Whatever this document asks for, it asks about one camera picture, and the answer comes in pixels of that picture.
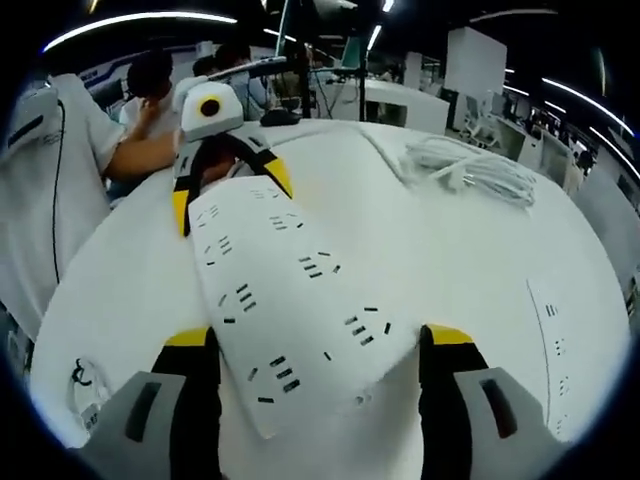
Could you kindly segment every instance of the yellow stripe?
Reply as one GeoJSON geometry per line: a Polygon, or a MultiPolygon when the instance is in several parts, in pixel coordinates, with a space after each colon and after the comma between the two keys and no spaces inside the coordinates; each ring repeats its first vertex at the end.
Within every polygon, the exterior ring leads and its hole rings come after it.
{"type": "Polygon", "coordinates": [[[289,198],[293,198],[293,188],[291,188],[291,180],[289,179],[289,172],[287,166],[280,157],[276,157],[275,160],[267,163],[265,168],[273,175],[282,185],[284,191],[289,195],[289,198]]]}
{"type": "Polygon", "coordinates": [[[186,330],[171,337],[165,343],[167,347],[201,347],[207,338],[209,327],[186,330]]]}
{"type": "Polygon", "coordinates": [[[464,332],[455,328],[443,327],[441,325],[429,324],[429,329],[433,333],[433,343],[435,345],[456,345],[461,343],[473,343],[473,339],[464,332]]]}
{"type": "Polygon", "coordinates": [[[188,198],[188,190],[173,192],[173,210],[176,214],[176,222],[178,222],[178,231],[180,232],[180,235],[184,235],[184,221],[188,198]]]}

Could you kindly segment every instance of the black hair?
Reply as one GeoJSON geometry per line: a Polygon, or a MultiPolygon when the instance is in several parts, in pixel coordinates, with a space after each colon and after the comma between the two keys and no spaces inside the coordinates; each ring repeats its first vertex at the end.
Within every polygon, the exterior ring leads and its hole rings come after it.
{"type": "Polygon", "coordinates": [[[129,93],[145,98],[158,95],[173,70],[173,59],[169,52],[153,50],[137,57],[129,67],[127,85],[129,93]]]}
{"type": "Polygon", "coordinates": [[[216,64],[220,70],[233,68],[238,60],[244,59],[251,59],[251,47],[248,43],[225,43],[216,50],[216,64]]]}
{"type": "Polygon", "coordinates": [[[218,68],[218,64],[216,59],[213,58],[213,55],[209,55],[207,57],[202,57],[196,60],[193,64],[193,76],[199,77],[201,75],[208,75],[211,73],[213,69],[218,68]]]}

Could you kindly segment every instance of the black ceiling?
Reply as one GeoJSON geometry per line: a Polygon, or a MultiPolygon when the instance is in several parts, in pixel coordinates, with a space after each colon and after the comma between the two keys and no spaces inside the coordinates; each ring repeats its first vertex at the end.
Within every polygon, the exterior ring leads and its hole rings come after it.
{"type": "MultiPolygon", "coordinates": [[[[112,58],[154,45],[192,43],[203,39],[224,41],[241,32],[251,43],[272,46],[274,37],[264,27],[278,29],[279,18],[269,17],[260,0],[98,0],[92,15],[84,9],[69,17],[63,32],[102,18],[141,11],[185,10],[215,13],[238,19],[237,25],[193,21],[146,21],[105,28],[66,42],[51,51],[55,63],[80,71],[112,58]]],[[[381,23],[376,49],[396,55],[418,51],[445,60],[449,30],[471,26],[504,43],[508,66],[516,70],[508,82],[529,91],[534,99],[548,99],[569,110],[570,120],[583,126],[602,125],[606,118],[585,109],[570,95],[541,84],[549,77],[572,86],[607,106],[640,130],[640,70],[633,62],[631,36],[637,28],[626,4],[567,3],[524,0],[396,0],[390,13],[381,12],[384,0],[358,0],[361,8],[374,12],[371,24],[381,23]],[[547,9],[557,15],[505,15],[474,23],[470,20],[513,9],[547,9]],[[601,62],[606,72],[603,96],[601,62]]]]}

